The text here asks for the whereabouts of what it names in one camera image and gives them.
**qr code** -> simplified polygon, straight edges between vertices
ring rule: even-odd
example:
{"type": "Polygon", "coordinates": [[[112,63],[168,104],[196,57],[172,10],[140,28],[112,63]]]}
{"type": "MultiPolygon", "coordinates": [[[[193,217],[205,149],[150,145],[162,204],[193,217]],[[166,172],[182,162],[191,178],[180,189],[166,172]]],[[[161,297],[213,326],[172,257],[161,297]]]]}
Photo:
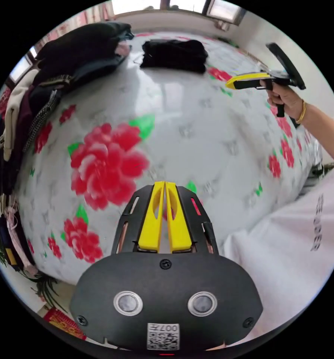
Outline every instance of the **qr code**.
{"type": "Polygon", "coordinates": [[[179,350],[179,324],[148,323],[147,349],[179,350]]]}

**white garment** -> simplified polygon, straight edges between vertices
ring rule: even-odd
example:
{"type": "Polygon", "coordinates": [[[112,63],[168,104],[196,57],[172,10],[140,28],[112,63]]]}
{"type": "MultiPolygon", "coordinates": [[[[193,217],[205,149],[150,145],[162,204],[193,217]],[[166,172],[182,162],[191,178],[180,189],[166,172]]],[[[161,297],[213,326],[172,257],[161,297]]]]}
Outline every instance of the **white garment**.
{"type": "Polygon", "coordinates": [[[334,169],[304,197],[229,235],[223,255],[252,277],[263,313],[249,335],[263,335],[301,312],[334,269],[334,169]]]}
{"type": "Polygon", "coordinates": [[[5,161],[10,159],[11,152],[15,144],[16,124],[22,98],[24,97],[24,94],[27,92],[28,88],[32,85],[32,82],[37,73],[37,69],[29,71],[12,90],[7,102],[5,114],[5,130],[2,135],[4,139],[3,158],[5,161]]]}

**round sensor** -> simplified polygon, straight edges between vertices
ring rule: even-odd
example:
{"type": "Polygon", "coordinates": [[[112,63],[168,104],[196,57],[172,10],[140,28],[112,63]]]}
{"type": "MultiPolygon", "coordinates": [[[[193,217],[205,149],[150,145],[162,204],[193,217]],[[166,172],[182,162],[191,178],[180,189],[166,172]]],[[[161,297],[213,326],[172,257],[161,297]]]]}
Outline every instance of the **round sensor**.
{"type": "Polygon", "coordinates": [[[130,291],[119,292],[113,300],[117,312],[127,316],[137,315],[143,308],[141,297],[130,291]]]}
{"type": "Polygon", "coordinates": [[[205,317],[215,311],[217,298],[209,292],[198,292],[190,297],[188,310],[197,317],[205,317]]]}

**window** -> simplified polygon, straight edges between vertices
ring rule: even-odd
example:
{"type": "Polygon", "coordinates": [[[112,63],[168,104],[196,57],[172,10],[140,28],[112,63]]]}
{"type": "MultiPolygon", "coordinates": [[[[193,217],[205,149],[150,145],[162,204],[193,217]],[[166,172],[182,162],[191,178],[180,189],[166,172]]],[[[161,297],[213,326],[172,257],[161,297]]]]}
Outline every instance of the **window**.
{"type": "Polygon", "coordinates": [[[208,9],[207,16],[234,22],[241,8],[224,0],[214,0],[208,9]]]}
{"type": "Polygon", "coordinates": [[[160,0],[112,0],[115,15],[131,11],[159,10],[160,0]]]}
{"type": "Polygon", "coordinates": [[[188,10],[199,12],[200,14],[203,11],[205,0],[171,0],[169,3],[170,9],[176,10],[188,10]]]}
{"type": "Polygon", "coordinates": [[[13,68],[10,73],[10,78],[12,81],[17,82],[19,78],[31,67],[30,62],[24,56],[17,65],[13,68]]]}
{"type": "Polygon", "coordinates": [[[33,56],[34,58],[36,58],[37,52],[36,52],[36,49],[35,49],[34,46],[32,46],[32,47],[30,48],[30,52],[31,52],[32,56],[33,56]]]}

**yellow plastic part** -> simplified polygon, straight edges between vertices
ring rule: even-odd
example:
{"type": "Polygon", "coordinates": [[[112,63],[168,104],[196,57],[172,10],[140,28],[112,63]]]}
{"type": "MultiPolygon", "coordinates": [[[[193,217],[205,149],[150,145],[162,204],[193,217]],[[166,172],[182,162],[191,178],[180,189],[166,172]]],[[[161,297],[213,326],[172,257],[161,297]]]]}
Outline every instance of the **yellow plastic part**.
{"type": "Polygon", "coordinates": [[[175,251],[186,251],[191,248],[192,241],[175,183],[166,182],[166,198],[168,237],[171,253],[175,251]]]}
{"type": "Polygon", "coordinates": [[[151,199],[145,214],[138,245],[141,249],[146,251],[159,251],[160,236],[162,232],[164,186],[164,181],[154,183],[151,199]],[[154,213],[157,208],[158,216],[156,218],[154,213]]]}
{"type": "Polygon", "coordinates": [[[15,260],[15,256],[13,255],[12,250],[10,248],[6,248],[6,254],[7,254],[9,260],[10,260],[11,265],[12,266],[17,265],[17,262],[15,260]]]}
{"type": "Polygon", "coordinates": [[[230,80],[227,81],[226,87],[229,89],[235,90],[234,82],[235,81],[245,81],[245,80],[254,80],[254,79],[268,79],[271,76],[267,72],[257,72],[250,74],[243,74],[238,76],[233,76],[230,80]]]}

